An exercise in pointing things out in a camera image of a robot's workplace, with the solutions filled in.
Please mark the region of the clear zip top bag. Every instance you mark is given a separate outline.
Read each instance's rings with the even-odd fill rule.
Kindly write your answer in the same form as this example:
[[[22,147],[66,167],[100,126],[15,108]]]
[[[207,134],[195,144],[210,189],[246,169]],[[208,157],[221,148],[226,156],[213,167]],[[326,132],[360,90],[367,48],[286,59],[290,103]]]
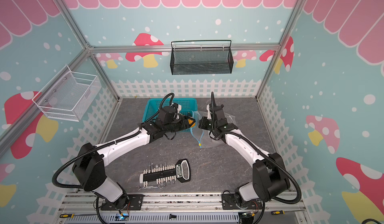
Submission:
[[[195,141],[198,142],[198,146],[200,149],[207,149],[217,147],[220,144],[223,144],[223,141],[215,141],[212,138],[213,134],[209,134],[210,131],[203,130],[199,128],[199,121],[203,119],[203,117],[207,117],[208,114],[204,111],[193,111],[192,117],[195,119],[195,123],[193,127],[191,127],[190,133]]]

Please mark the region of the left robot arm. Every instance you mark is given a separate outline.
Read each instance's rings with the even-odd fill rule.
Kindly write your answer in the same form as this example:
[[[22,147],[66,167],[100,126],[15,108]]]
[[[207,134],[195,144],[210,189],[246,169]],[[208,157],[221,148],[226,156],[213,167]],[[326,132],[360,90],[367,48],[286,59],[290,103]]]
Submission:
[[[128,206],[130,199],[125,189],[106,175],[105,167],[128,152],[163,138],[167,133],[177,133],[190,129],[196,120],[178,114],[175,121],[165,123],[161,119],[144,122],[134,131],[105,144],[93,146],[90,143],[81,147],[78,156],[63,164],[53,175],[54,186],[65,189],[83,189],[94,193],[98,198],[109,201],[116,210]],[[75,174],[78,185],[62,184],[58,177],[69,166]]]

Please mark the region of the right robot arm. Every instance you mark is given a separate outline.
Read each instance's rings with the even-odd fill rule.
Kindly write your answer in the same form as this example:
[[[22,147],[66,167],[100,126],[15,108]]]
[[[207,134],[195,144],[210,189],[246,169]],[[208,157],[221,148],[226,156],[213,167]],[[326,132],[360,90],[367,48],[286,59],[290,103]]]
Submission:
[[[209,131],[209,137],[223,141],[235,149],[252,167],[252,181],[235,190],[237,205],[243,207],[248,202],[276,200],[283,204],[297,204],[302,199],[302,191],[293,176],[286,170],[278,153],[270,154],[246,138],[238,127],[226,120],[219,126],[204,117],[199,128]]]

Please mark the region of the teal plastic basket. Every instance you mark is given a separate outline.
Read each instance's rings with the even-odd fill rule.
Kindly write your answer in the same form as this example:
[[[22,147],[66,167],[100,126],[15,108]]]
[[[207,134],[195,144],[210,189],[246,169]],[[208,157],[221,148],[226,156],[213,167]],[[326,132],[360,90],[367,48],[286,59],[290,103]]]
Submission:
[[[196,100],[192,98],[176,98],[174,100],[167,98],[165,101],[159,98],[150,99],[145,108],[145,113],[143,115],[143,123],[141,124],[141,126],[145,130],[147,130],[147,123],[158,118],[160,108],[165,106],[171,106],[172,103],[177,103],[182,106],[182,109],[180,111],[181,117],[182,115],[192,117],[192,112],[196,109],[197,105]]]

